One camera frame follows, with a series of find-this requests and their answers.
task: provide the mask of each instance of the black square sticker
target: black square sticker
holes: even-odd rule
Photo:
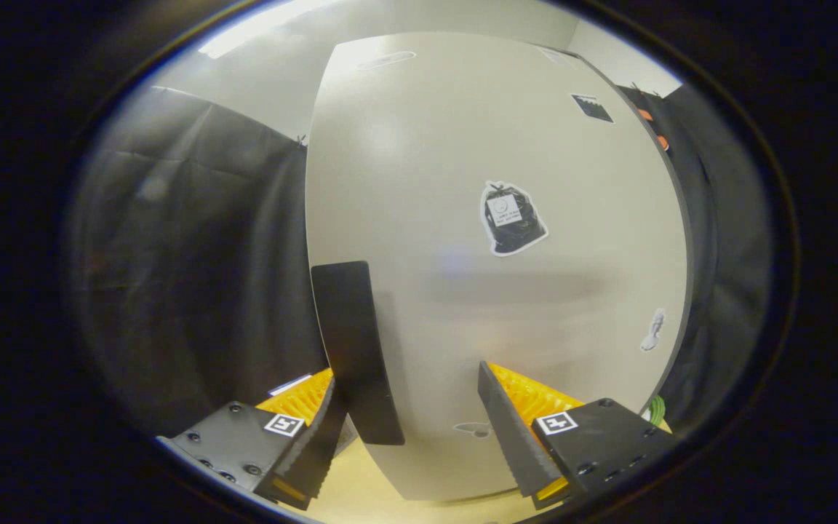
[[[585,115],[612,123],[612,117],[606,112],[606,109],[603,108],[602,104],[596,100],[595,96],[572,94],[571,98],[575,99],[578,106],[581,106],[581,110],[584,111]]]

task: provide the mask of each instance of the orange ridged pad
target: orange ridged pad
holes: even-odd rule
[[[306,425],[312,425],[313,418],[319,412],[325,392],[332,382],[332,368],[319,371],[306,381],[296,384],[289,390],[276,394],[257,405],[258,409],[299,417],[306,420]]]
[[[516,408],[516,413],[522,418],[522,421],[532,432],[535,437],[535,431],[532,430],[532,421],[545,415],[553,415],[568,409],[579,408],[584,405],[584,402],[572,398],[562,392],[553,390],[541,382],[533,381],[531,378],[519,375],[515,371],[510,371],[502,366],[487,362],[490,366],[493,375],[503,386],[503,391],[509,397],[509,401],[513,402],[513,407]],[[543,500],[554,495],[556,492],[564,490],[568,486],[568,480],[561,477],[552,484],[546,485],[541,491],[535,494],[536,498]]]

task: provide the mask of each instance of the green cable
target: green cable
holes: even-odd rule
[[[649,405],[649,411],[651,412],[649,422],[656,426],[661,424],[665,418],[665,400],[661,396],[655,395],[655,398],[652,398],[652,404]]]

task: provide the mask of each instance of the white wall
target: white wall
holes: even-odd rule
[[[319,81],[336,44],[390,33],[450,31],[564,49],[578,24],[568,11],[536,0],[322,3],[218,59],[197,52],[199,46],[187,49],[148,83],[195,94],[295,138],[309,133]]]
[[[681,87],[682,81],[651,57],[587,20],[579,22],[567,49],[584,57],[618,86],[634,82],[643,92],[661,96]]]

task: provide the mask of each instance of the black curtain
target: black curtain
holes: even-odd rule
[[[151,87],[91,152],[70,229],[90,361],[153,434],[326,368],[306,258],[306,150]]]
[[[719,407],[755,350],[772,289],[772,224],[759,166],[691,86],[668,96],[620,87],[669,143],[694,242],[685,339],[660,395],[676,434]]]

